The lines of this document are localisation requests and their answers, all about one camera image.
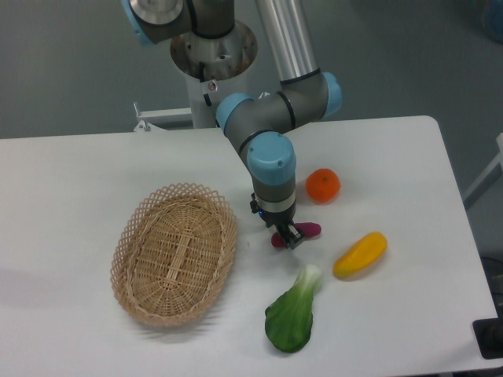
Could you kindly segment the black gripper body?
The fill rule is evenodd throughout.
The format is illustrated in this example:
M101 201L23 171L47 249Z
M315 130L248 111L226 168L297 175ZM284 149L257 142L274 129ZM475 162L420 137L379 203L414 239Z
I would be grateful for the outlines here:
M251 212L258 214L270 226L288 226L293 223L296 213L296 194L293 192L288 198L279 202L268 202L255 193L251 194Z

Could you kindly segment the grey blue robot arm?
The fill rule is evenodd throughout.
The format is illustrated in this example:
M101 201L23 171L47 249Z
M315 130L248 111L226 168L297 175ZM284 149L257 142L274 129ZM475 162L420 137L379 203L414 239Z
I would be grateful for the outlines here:
M252 180L251 211L294 248L304 232L294 222L296 154L288 132L335 113L342 104L336 77L317 63L299 1L256 4L281 88L254 99L244 77L258 43L237 20L231 1L125 1L138 40L169 41L171 58L188 80L193 125L217 126Z

